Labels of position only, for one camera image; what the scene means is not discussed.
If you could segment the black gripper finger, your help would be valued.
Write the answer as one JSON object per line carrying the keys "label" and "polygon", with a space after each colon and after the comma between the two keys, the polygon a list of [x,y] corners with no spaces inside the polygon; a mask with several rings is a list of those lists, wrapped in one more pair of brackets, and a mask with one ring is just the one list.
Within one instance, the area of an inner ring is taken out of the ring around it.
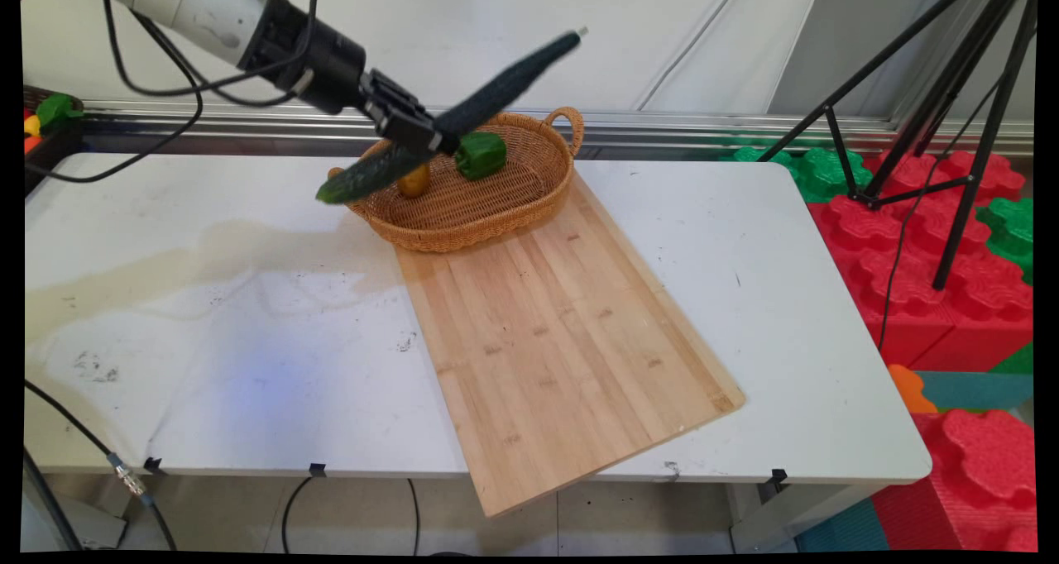
{"label": "black gripper finger", "polygon": [[434,131],[424,131],[414,130],[410,128],[405,130],[401,127],[391,127],[389,131],[382,133],[381,128],[376,126],[376,117],[378,114],[378,109],[375,103],[366,103],[362,108],[364,115],[367,115],[374,121],[376,133],[385,138],[387,141],[393,142],[394,146],[401,146],[401,148],[407,149],[411,152],[416,153],[430,153],[430,154],[455,154],[457,148],[460,148],[460,135],[455,131],[455,126],[447,124],[447,120],[450,119],[450,112],[453,109],[447,109],[447,111],[442,112],[438,116],[434,116],[429,112],[431,116],[434,116]]}
{"label": "black gripper finger", "polygon": [[419,98],[376,69],[376,126],[382,133],[393,127],[405,130],[434,131],[434,116],[426,111]]}

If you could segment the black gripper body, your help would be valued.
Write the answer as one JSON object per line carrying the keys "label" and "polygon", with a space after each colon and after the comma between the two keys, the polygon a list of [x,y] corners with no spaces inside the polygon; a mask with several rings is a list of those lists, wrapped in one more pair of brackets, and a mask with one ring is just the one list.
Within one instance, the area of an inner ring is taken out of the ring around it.
{"label": "black gripper body", "polygon": [[366,62],[364,49],[331,26],[288,0],[268,0],[239,68],[250,73],[280,63],[261,77],[336,115],[376,103],[376,68],[367,70]]}

